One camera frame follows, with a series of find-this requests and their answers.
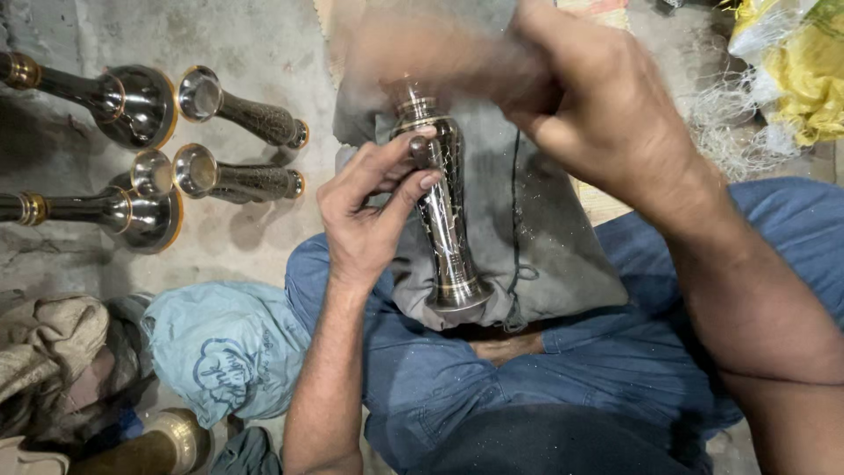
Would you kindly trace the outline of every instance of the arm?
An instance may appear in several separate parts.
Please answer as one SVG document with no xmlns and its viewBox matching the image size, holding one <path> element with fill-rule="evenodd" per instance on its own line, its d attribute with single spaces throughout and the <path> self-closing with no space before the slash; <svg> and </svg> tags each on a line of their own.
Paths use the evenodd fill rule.
<svg viewBox="0 0 844 475">
<path fill-rule="evenodd" d="M 695 332 L 744 411 L 766 472 L 839 473 L 844 336 L 724 202 L 697 217 L 713 227 L 663 231 Z"/>
<path fill-rule="evenodd" d="M 735 209 L 653 61 L 628 33 L 539 2 L 522 2 L 515 26 L 546 52 L 565 96 L 555 115 L 505 113 L 569 173 L 665 237 L 695 331 L 749 420 L 761 466 L 840 472 L 844 337 Z"/>
<path fill-rule="evenodd" d="M 403 134 L 383 147 L 367 144 L 316 192 L 328 240 L 330 271 L 322 313 L 296 382 L 284 426 L 285 473 L 362 473 L 360 392 L 366 299 L 396 252 L 416 200 L 439 172 L 411 172 L 408 144 L 433 128 Z M 383 208 L 365 206 L 391 191 Z"/>
<path fill-rule="evenodd" d="M 360 373 L 369 291 L 328 280 L 284 426 L 284 471 L 362 473 Z"/>
</svg>

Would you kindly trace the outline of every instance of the man's left hand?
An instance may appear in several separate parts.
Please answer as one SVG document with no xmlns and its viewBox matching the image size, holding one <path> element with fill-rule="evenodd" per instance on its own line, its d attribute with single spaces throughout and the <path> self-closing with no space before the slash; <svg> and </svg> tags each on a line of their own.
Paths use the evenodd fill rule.
<svg viewBox="0 0 844 475">
<path fill-rule="evenodd" d="M 397 179 L 408 158 L 410 140 L 431 139 L 433 127 L 401 134 L 390 143 L 367 143 L 346 167 L 316 192 L 328 240 L 330 278 L 348 289 L 368 293 L 396 253 L 408 214 L 440 179 L 437 170 L 419 170 Z M 373 193 L 392 192 L 382 208 L 367 206 Z"/>
</svg>

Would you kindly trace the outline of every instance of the gray floor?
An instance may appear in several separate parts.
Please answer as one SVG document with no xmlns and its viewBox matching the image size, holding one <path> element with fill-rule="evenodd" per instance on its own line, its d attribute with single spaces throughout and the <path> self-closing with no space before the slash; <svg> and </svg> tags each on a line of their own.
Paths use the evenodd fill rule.
<svg viewBox="0 0 844 475">
<path fill-rule="evenodd" d="M 3 289 L 11 288 L 14 283 L 31 296 L 82 290 L 108 298 L 137 290 L 160 292 L 217 279 L 264 281 L 282 286 L 290 252 L 302 240 L 322 230 L 315 191 L 333 175 L 334 155 L 339 147 L 331 135 L 335 91 L 328 76 L 324 41 L 311 1 L 77 0 L 74 4 L 56 0 L 36 4 L 9 0 L 6 3 L 22 15 L 29 15 L 31 21 L 27 25 L 31 29 L 35 28 L 32 25 L 40 28 L 35 32 L 37 41 L 30 46 L 33 51 L 41 52 L 42 60 L 51 59 L 53 65 L 88 76 L 97 75 L 106 65 L 141 63 L 163 70 L 173 80 L 188 67 L 203 64 L 217 73 L 230 93 L 283 105 L 306 120 L 311 128 L 311 142 L 298 153 L 279 153 L 222 119 L 205 124 L 180 121 L 170 143 L 163 148 L 168 156 L 173 156 L 182 145 L 197 142 L 207 146 L 220 161 L 282 161 L 305 175 L 305 194 L 295 201 L 243 206 L 216 199 L 185 199 L 180 237 L 165 252 L 154 256 L 114 249 L 111 242 L 85 225 L 53 227 L 44 231 L 48 237 L 36 234 L 35 229 L 4 233 L 7 249 L 0 249 L 0 254 L 9 256 L 9 262 L 2 266 Z M 724 37 L 731 30 L 732 15 L 709 5 L 689 4 L 669 18 L 657 12 L 654 0 L 633 0 L 629 16 L 634 33 L 653 51 L 678 107 L 686 113 L 691 95 L 707 85 L 701 77 L 724 66 Z M 21 31 L 16 40 L 26 44 L 21 43 L 20 38 L 25 36 Z M 48 185 L 43 180 L 38 183 L 24 180 L 26 188 L 38 185 L 59 194 L 89 193 L 127 169 L 133 154 L 102 139 L 83 109 L 52 102 L 48 105 L 60 111 L 52 114 L 53 122 L 61 122 L 69 114 L 70 123 L 78 122 L 89 143 L 81 152 L 71 153 L 70 159 L 43 164 L 43 172 L 27 165 L 27 177 L 50 179 Z M 67 141 L 60 142 L 57 148 L 67 150 Z M 55 166 L 57 163 L 68 169 L 63 171 Z M 22 183 L 21 176 L 11 173 L 4 176 L 4 170 L 0 169 L 0 184 L 17 188 Z M 68 181 L 68 176 L 81 171 L 87 176 Z M 834 181 L 831 149 L 820 150 L 783 172 Z M 26 265 L 19 262 L 23 255 L 30 257 Z M 177 396 L 155 385 L 139 409 L 143 416 L 178 405 Z M 276 447 L 280 445 L 284 418 L 254 424 L 270 429 Z M 219 448 L 219 443 L 225 440 L 225 428 L 221 425 L 215 428 L 215 435 Z M 717 459 L 719 473 L 758 473 L 746 426 L 719 436 L 710 449 Z M 382 462 L 379 465 L 373 456 L 367 462 L 367 471 L 384 472 Z"/>
</svg>

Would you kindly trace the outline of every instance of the light blue plastic bag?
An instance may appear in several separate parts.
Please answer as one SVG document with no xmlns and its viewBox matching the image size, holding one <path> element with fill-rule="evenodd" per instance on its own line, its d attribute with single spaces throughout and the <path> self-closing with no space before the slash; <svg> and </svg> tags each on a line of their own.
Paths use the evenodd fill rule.
<svg viewBox="0 0 844 475">
<path fill-rule="evenodd" d="M 230 413 L 273 418 L 287 410 L 311 343 L 284 290 L 208 282 L 162 292 L 147 308 L 159 379 L 210 429 Z"/>
</svg>

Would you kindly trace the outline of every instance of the fingernail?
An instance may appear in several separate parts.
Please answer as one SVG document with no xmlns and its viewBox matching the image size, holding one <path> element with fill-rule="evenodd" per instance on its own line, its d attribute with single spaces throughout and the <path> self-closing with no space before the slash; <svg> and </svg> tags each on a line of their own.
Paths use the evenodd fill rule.
<svg viewBox="0 0 844 475">
<path fill-rule="evenodd" d="M 426 125 L 424 127 L 417 128 L 416 130 L 414 130 L 414 132 L 419 135 L 424 135 L 425 137 L 430 138 L 436 135 L 436 127 L 434 127 L 433 125 Z"/>
<path fill-rule="evenodd" d="M 424 178 L 422 178 L 422 180 L 419 181 L 419 186 L 422 189 L 428 189 L 434 186 L 434 184 L 438 181 L 440 181 L 439 172 L 428 173 Z"/>
</svg>

